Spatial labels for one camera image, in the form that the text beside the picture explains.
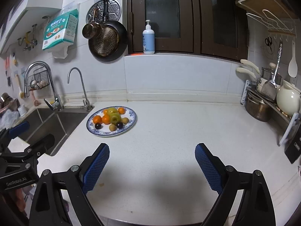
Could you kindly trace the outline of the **left hand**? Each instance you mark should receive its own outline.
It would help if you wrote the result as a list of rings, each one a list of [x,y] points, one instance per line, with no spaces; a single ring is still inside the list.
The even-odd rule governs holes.
[[[10,192],[10,195],[21,213],[24,213],[26,202],[22,193],[22,189],[16,189]]]

